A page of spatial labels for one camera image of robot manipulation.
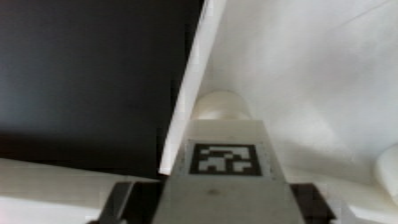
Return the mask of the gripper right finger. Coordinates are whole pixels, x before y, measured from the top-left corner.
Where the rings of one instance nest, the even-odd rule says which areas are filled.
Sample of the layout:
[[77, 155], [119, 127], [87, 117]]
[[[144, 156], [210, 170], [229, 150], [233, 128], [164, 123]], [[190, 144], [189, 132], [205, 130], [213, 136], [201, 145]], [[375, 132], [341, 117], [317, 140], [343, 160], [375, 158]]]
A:
[[306, 224], [331, 224], [336, 215], [318, 188], [311, 183], [290, 185]]

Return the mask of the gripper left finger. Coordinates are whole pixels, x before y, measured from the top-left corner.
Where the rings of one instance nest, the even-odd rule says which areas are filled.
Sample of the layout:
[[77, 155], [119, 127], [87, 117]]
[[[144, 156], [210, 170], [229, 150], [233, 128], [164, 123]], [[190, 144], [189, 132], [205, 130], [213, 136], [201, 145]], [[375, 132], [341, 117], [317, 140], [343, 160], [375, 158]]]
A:
[[158, 199], [158, 182], [118, 182], [100, 217], [87, 224], [151, 224]]

